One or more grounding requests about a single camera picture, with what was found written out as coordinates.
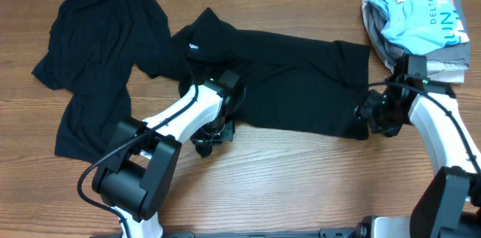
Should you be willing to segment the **black t-shirt with logo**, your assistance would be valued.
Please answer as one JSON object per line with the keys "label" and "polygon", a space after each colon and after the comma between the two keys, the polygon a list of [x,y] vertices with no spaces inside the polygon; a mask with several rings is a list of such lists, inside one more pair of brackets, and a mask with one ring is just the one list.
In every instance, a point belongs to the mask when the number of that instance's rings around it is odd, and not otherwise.
{"label": "black t-shirt with logo", "polygon": [[368,90],[367,45],[236,29],[206,8],[173,38],[194,78],[239,75],[246,96],[234,118],[262,128],[368,138],[354,110]]}

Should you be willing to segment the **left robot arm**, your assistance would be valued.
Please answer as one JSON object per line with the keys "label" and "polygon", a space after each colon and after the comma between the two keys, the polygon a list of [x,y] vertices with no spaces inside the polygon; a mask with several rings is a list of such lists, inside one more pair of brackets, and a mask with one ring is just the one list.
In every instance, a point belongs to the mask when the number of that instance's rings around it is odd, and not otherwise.
{"label": "left robot arm", "polygon": [[106,156],[94,164],[92,189],[122,226],[122,237],[161,237],[158,211],[173,179],[181,146],[192,141],[206,157],[214,146],[231,141],[233,112],[247,91],[240,77],[225,71],[219,79],[192,85],[163,112],[139,121],[120,122]]}

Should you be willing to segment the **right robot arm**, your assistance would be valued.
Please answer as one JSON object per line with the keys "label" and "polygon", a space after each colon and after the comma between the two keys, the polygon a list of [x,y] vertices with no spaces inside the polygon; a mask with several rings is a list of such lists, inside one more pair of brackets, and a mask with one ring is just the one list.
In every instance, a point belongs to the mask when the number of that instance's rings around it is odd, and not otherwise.
{"label": "right robot arm", "polygon": [[458,102],[448,83],[430,80],[427,59],[406,55],[395,69],[376,83],[354,110],[371,131],[394,137],[412,125],[422,138],[434,178],[409,216],[368,216],[352,237],[478,237],[480,213],[464,205],[480,206],[480,151],[466,129]]}

